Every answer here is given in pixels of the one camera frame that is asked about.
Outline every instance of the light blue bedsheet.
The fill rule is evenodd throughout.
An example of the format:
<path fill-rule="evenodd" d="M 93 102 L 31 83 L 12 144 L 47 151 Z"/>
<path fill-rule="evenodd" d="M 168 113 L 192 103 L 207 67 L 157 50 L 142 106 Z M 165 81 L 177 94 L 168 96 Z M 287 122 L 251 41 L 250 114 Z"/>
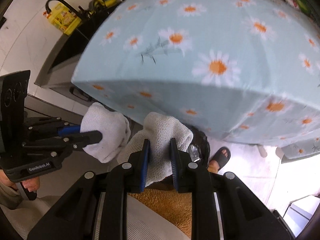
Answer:
<path fill-rule="evenodd" d="M 320 146 L 319 42 L 281 0 L 126 0 L 72 82 L 138 123 L 172 115 L 217 139 L 291 145 L 296 158 Z"/>

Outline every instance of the black slipper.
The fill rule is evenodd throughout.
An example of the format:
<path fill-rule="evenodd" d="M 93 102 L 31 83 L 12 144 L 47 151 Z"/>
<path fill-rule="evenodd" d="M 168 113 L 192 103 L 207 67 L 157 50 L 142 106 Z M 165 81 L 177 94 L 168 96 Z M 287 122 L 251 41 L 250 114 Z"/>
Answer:
<path fill-rule="evenodd" d="M 227 151 L 228 157 L 226 157 L 226 156 L 222 153 L 223 150 L 226 150 L 226 151 Z M 227 147 L 221 147 L 221 148 L 215 153 L 215 155 L 212 157 L 212 159 L 211 159 L 210 161 L 215 160 L 215 161 L 219 164 L 219 167 L 220 167 L 220 168 L 218 169 L 218 171 L 219 171 L 219 170 L 221 170 L 221 169 L 223 168 L 224 165 L 227 164 L 227 162 L 230 160 L 230 157 L 231 157 L 230 150 L 229 150 Z"/>

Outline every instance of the sink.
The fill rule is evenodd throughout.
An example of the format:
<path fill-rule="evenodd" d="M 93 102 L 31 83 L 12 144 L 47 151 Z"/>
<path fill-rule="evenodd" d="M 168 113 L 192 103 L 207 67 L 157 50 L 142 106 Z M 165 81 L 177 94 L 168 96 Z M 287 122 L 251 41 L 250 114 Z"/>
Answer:
<path fill-rule="evenodd" d="M 78 28 L 76 28 L 70 36 L 67 36 L 67 38 L 64 37 L 66 41 L 62 46 L 60 46 L 60 51 L 58 52 L 49 69 L 54 68 L 56 65 L 71 57 L 82 54 L 94 33 L 108 18 L 109 14 L 115 10 L 115 8 L 116 6 L 113 6 L 111 8 L 105 8 L 98 11 L 92 16 L 92 18 L 86 20 Z"/>

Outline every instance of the black faucet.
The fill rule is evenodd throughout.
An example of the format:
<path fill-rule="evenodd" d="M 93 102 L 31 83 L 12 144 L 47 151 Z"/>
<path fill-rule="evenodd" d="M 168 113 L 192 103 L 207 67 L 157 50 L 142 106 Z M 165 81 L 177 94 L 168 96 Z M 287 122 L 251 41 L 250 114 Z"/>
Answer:
<path fill-rule="evenodd" d="M 47 0 L 47 2 L 45 3 L 45 9 L 47 11 L 47 13 L 51 13 L 51 9 L 49 8 L 49 2 L 53 1 L 53 0 Z M 76 9 L 74 9 L 70 4 L 68 4 L 65 0 L 56 0 L 59 1 L 60 3 L 64 4 L 65 6 L 67 6 L 70 11 L 74 12 L 81 20 L 85 20 L 86 16 L 82 15 L 80 12 L 78 12 Z"/>

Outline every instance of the foot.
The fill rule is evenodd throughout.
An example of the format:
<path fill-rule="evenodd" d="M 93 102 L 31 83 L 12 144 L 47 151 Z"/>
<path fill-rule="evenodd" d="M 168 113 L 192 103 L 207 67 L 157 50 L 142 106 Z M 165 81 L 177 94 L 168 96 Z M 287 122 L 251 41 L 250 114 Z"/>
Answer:
<path fill-rule="evenodd" d="M 230 159 L 230 150 L 227 147 L 220 148 L 209 162 L 209 171 L 217 173 Z"/>

